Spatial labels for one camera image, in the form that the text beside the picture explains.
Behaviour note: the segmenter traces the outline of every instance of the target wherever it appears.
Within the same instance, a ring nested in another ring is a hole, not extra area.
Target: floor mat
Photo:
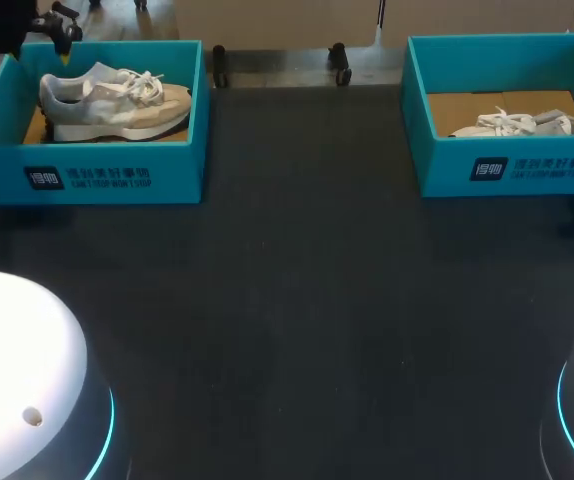
[[[198,206],[0,210],[80,320],[134,478],[540,479],[574,198],[421,200],[397,87],[213,93]]]

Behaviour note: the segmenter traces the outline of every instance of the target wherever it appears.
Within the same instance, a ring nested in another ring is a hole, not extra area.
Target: black logo square
[[[64,190],[56,167],[25,167],[25,175],[34,190]]]
[[[500,180],[505,173],[507,157],[480,157],[474,162],[469,180],[472,182],[487,182]]]

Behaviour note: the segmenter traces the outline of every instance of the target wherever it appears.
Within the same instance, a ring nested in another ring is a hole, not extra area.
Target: teal box
[[[574,33],[409,38],[401,107],[423,196],[574,194],[574,135],[436,134],[428,94],[515,90],[574,97]]]
[[[73,78],[96,62],[191,88],[187,141],[22,145],[42,75]],[[7,56],[0,67],[0,205],[200,202],[209,95],[197,41],[76,43],[66,67],[52,44],[23,46],[20,62]],[[32,174],[48,174],[50,185]]]

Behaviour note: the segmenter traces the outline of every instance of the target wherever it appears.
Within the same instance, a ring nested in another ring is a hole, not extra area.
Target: beige sneaker
[[[102,137],[142,141],[173,131],[191,111],[191,92],[160,82],[149,72],[117,70],[111,82],[87,77],[79,82],[45,75],[40,101],[54,124],[57,142]]]

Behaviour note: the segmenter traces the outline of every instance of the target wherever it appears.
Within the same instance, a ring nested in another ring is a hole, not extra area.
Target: cardboard insert
[[[89,143],[119,143],[125,142],[118,137],[112,137],[107,139],[92,140]],[[172,133],[163,138],[157,140],[152,140],[154,142],[186,142],[187,141],[187,129],[181,130],[176,133]],[[38,145],[41,143],[51,143],[46,141],[46,131],[45,131],[45,116],[41,113],[40,108],[36,107],[34,115],[31,118],[29,127],[27,128],[27,133],[25,134],[24,145]]]
[[[496,93],[430,93],[427,95],[436,132],[448,137],[456,130],[476,125],[478,115],[496,113],[538,115],[560,110],[574,117],[574,98],[567,90]]]

